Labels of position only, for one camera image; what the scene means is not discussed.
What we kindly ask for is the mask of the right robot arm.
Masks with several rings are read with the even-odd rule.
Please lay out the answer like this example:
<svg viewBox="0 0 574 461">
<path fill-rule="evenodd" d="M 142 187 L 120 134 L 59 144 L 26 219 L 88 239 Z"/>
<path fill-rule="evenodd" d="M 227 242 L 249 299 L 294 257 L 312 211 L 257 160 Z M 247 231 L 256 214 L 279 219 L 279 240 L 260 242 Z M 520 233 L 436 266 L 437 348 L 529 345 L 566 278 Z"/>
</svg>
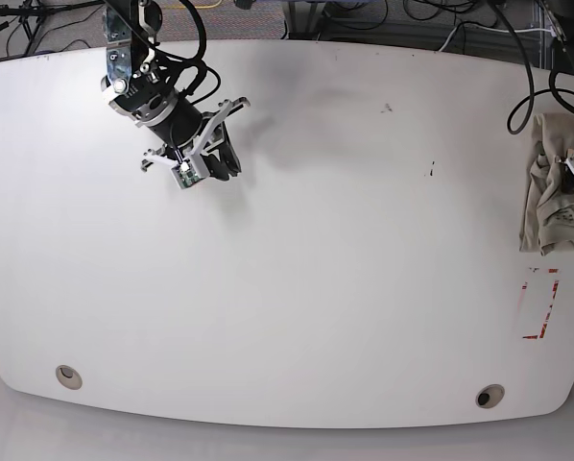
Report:
<svg viewBox="0 0 574 461">
<path fill-rule="evenodd" d="M 207 36 L 198 10 L 189 1 L 182 6 L 198 35 L 198 48 L 191 58 L 160 49 L 157 35 L 163 16 L 156 1 L 106 3 L 107 74 L 101 89 L 113 110 L 162 142 L 142 154 L 141 170 L 161 165 L 179 188 L 187 189 L 208 178 L 226 182 L 241 173 L 226 120 L 250 102 L 245 97 L 226 99 L 217 110 L 201 112 L 189 99 L 207 76 L 217 73 L 203 59 Z"/>
</svg>

